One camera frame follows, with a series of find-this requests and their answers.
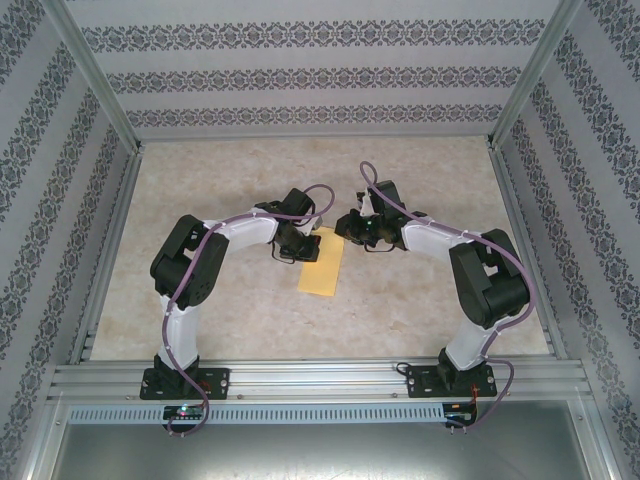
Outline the aluminium frame post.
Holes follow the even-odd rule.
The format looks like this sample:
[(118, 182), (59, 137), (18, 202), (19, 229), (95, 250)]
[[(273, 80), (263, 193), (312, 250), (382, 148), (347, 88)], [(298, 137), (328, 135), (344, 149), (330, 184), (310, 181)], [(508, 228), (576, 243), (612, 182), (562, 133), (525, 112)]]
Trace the aluminium frame post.
[(129, 121), (125, 110), (100, 67), (81, 28), (75, 21), (65, 0), (40, 0), (41, 4), (73, 56), (83, 77), (91, 87), (110, 123), (129, 153), (139, 150), (141, 141)]
[(497, 122), (487, 136), (487, 146), (496, 151), (506, 140), (529, 95), (543, 74), (553, 52), (572, 23), (583, 0), (559, 0), (538, 44), (510, 94)]
[(623, 480), (595, 401), (578, 397), (567, 406), (589, 479)]
[(52, 480), (69, 418), (63, 397), (47, 399), (22, 451), (14, 480)]

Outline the yellow paper sheet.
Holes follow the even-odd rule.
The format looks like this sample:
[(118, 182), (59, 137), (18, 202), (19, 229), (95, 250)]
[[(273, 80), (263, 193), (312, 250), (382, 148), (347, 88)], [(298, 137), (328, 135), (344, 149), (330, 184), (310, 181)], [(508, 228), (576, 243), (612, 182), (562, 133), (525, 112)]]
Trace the yellow paper sheet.
[(308, 262), (303, 265), (298, 291), (333, 297), (338, 284), (344, 239), (328, 227), (321, 227), (317, 234), (321, 237), (318, 258), (316, 262)]

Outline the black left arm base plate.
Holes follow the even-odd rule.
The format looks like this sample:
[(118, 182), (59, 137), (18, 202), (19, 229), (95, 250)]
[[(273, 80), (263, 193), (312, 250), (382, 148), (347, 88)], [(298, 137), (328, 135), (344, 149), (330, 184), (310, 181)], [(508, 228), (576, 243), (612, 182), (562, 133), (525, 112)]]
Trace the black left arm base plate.
[[(199, 368), (193, 381), (209, 400), (226, 400), (230, 370), (225, 368)], [(161, 372), (148, 368), (144, 371), (139, 397), (142, 400), (202, 400), (202, 394), (183, 375), (170, 369)]]

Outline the grey sheet metal panel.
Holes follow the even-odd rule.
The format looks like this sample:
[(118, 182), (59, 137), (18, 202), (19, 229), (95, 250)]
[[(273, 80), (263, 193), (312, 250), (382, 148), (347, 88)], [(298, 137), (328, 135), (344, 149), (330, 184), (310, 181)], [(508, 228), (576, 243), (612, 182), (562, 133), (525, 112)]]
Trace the grey sheet metal panel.
[(568, 407), (506, 403), (478, 428), (433, 423), (71, 425), (54, 480), (594, 480)]

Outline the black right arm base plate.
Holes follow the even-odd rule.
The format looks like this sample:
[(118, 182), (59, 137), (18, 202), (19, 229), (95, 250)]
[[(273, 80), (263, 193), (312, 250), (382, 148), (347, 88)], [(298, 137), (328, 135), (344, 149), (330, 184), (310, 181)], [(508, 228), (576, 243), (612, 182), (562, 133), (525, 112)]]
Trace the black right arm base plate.
[(493, 369), (486, 363), (458, 371), (443, 365), (411, 365), (406, 369), (410, 398), (492, 398), (497, 396)]

